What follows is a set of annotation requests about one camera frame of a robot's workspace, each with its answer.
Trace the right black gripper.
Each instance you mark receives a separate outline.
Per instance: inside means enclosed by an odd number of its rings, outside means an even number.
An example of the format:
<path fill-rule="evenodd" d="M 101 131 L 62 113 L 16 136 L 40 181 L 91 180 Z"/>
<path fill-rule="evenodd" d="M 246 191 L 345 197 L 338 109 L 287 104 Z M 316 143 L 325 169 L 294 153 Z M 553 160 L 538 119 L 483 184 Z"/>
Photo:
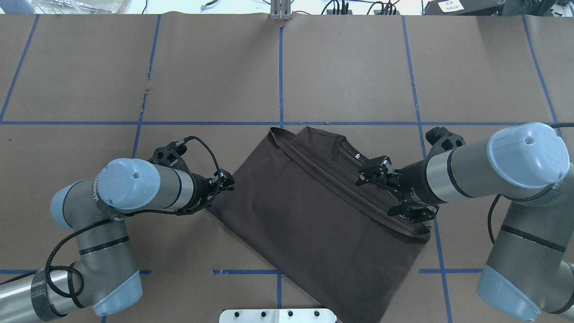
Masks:
<path fill-rule="evenodd" d="M 397 200 L 406 203 L 390 207 L 389 217 L 398 216 L 411 223 L 431 221 L 436 218 L 439 206 L 433 205 L 426 166 L 427 163 L 414 163 L 395 170 L 389 156 L 368 159 L 359 168 L 356 186 L 369 183 L 379 188 L 390 188 Z"/>

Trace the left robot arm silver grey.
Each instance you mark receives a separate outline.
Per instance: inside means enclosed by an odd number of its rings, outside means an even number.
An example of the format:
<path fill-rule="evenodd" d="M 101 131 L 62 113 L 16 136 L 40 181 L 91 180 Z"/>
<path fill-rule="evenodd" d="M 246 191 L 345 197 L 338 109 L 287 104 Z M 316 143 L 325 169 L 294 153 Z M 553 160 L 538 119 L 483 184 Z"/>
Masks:
<path fill-rule="evenodd" d="M 193 214 L 233 185 L 220 168 L 204 178 L 183 162 L 121 158 L 66 186 L 52 198 L 51 214 L 73 233 L 43 268 L 1 284 L 1 321 L 47 323 L 86 307 L 104 317 L 133 306 L 142 296 L 141 272 L 125 221 L 142 213 Z"/>

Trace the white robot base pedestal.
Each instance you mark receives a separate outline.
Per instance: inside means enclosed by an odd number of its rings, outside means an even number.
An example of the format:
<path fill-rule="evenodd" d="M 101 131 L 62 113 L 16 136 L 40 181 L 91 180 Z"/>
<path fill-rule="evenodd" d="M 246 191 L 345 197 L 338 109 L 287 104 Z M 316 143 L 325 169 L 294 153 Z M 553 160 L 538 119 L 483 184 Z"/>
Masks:
<path fill-rule="evenodd" d="M 338 323 L 338 317 L 326 308 L 228 309 L 220 323 Z"/>

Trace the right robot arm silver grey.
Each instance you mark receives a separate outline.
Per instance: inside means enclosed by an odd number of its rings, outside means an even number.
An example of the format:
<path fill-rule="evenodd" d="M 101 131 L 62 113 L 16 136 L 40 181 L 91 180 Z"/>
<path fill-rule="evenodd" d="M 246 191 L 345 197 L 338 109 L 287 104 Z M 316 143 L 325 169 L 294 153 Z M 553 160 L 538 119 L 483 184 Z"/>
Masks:
<path fill-rule="evenodd" d="M 546 312 L 573 319 L 573 264 L 564 254 L 573 237 L 573 164 L 560 127 L 531 122 L 466 144 L 446 127 L 425 134 L 427 157 L 395 169 L 388 156 L 365 160 L 357 186 L 374 184 L 399 204 L 390 217 L 434 219 L 440 204 L 495 196 L 510 201 L 477 293 L 525 323 Z"/>

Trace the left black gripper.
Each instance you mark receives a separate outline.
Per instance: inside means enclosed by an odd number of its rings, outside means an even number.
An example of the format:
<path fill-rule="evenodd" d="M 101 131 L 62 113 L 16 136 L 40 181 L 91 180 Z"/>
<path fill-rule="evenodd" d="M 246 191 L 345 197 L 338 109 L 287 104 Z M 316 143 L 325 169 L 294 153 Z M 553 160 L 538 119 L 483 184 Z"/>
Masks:
<path fill-rule="evenodd" d="M 222 168 L 215 172 L 213 178 L 204 178 L 199 174 L 192 174 L 192 181 L 194 189 L 191 199 L 192 211 L 211 207 L 214 200 L 222 192 L 232 192 L 235 184 L 232 175 Z"/>

